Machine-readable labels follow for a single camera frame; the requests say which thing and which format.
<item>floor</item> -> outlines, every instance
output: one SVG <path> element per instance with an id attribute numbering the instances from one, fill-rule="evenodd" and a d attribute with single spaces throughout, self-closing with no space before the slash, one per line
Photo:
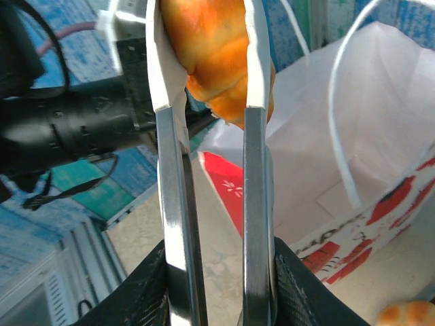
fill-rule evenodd
<path id="1" fill-rule="evenodd" d="M 236 325 L 241 309 L 242 242 L 227 218 L 197 159 L 192 163 L 203 250 L 210 326 Z M 435 196 L 403 235 L 375 253 L 331 291 L 373 324 L 389 302 L 409 300 L 435 282 Z M 127 272 L 162 239 L 158 196 L 154 194 L 109 231 Z"/>

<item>baked bun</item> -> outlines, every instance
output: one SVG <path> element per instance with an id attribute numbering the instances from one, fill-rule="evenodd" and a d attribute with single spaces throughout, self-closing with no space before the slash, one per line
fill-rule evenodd
<path id="1" fill-rule="evenodd" d="M 375 326 L 435 326 L 435 305 L 426 301 L 389 305 Z"/>
<path id="2" fill-rule="evenodd" d="M 169 41 L 188 72 L 187 88 L 212 112 L 244 129 L 249 44 L 243 0 L 160 0 Z M 273 112 L 271 61 L 268 119 Z"/>

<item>paper bag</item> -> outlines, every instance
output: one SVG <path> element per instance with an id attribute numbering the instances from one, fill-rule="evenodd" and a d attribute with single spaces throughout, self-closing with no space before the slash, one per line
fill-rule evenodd
<path id="1" fill-rule="evenodd" d="M 435 52 L 370 24 L 351 40 L 338 76 L 336 125 L 363 202 L 348 202 L 332 151 L 327 87 L 339 42 L 277 74 L 266 129 L 273 155 L 275 235 L 332 284 L 413 221 L 435 184 Z M 223 122 L 201 163 L 241 233 L 243 132 Z"/>

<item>metal tongs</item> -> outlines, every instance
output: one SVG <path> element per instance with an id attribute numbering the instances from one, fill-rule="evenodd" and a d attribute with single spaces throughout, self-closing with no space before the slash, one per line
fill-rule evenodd
<path id="1" fill-rule="evenodd" d="M 265 145 L 271 58 L 261 0 L 244 0 L 249 35 L 245 110 L 243 309 L 240 325 L 273 325 L 277 313 L 273 172 Z M 158 191 L 168 264 L 171 325 L 207 325 L 186 118 L 186 70 L 166 35 L 159 0 L 146 11 L 147 69 L 158 134 Z"/>

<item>bread roll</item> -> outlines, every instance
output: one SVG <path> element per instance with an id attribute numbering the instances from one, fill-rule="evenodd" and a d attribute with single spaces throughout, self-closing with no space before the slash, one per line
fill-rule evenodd
<path id="1" fill-rule="evenodd" d="M 187 88 L 228 123 L 244 129 L 249 44 L 243 0 L 160 0 L 169 41 L 188 72 Z M 273 112 L 271 61 L 268 119 Z"/>
<path id="2" fill-rule="evenodd" d="M 392 304 L 381 311 L 375 326 L 435 326 L 435 305 L 425 301 Z"/>

